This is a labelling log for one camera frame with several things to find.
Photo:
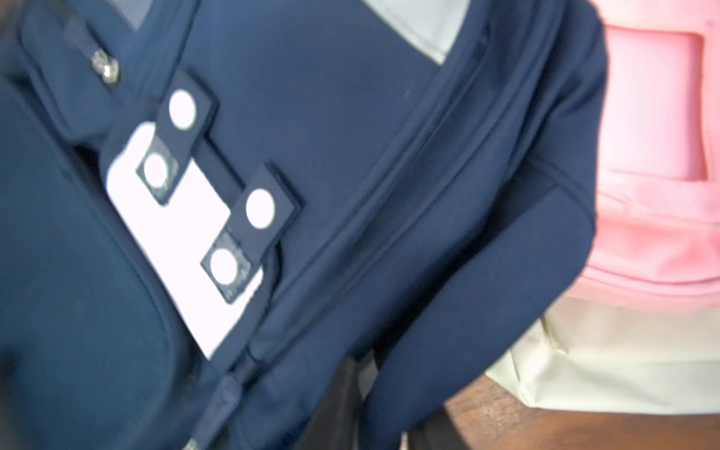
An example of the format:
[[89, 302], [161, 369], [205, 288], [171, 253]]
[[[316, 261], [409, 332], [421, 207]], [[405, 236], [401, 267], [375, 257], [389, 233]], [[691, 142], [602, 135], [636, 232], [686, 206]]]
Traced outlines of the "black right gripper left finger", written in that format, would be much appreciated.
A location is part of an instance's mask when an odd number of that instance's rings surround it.
[[356, 445], [356, 416], [361, 403], [358, 363], [340, 362], [307, 427], [297, 442], [302, 450], [351, 450]]

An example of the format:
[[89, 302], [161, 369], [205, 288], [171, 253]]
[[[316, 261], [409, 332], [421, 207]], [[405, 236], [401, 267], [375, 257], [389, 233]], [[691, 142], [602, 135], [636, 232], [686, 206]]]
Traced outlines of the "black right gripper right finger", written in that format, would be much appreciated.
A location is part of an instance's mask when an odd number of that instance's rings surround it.
[[410, 450], [469, 450], [449, 412], [440, 408], [408, 432]]

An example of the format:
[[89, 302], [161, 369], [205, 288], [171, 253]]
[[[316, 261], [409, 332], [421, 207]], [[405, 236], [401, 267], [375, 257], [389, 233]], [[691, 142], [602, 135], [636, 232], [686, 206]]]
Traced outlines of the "cream canvas backpack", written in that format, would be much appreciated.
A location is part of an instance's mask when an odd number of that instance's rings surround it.
[[563, 297], [486, 374], [531, 408], [716, 414], [719, 311], [643, 311]]

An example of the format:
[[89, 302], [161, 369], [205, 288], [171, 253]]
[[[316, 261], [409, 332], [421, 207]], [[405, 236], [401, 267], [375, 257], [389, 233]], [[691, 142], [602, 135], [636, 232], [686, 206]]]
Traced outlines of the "navy blue backpack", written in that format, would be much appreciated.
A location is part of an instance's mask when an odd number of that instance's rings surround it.
[[290, 449], [345, 358], [396, 449], [578, 277], [587, 1], [22, 1], [4, 447]]

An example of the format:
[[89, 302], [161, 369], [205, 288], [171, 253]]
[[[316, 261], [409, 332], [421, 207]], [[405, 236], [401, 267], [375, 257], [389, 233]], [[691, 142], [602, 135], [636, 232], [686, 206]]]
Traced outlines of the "pink backpack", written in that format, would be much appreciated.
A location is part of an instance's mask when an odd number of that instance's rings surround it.
[[627, 308], [719, 304], [719, 5], [600, 1], [609, 84], [598, 231], [571, 296]]

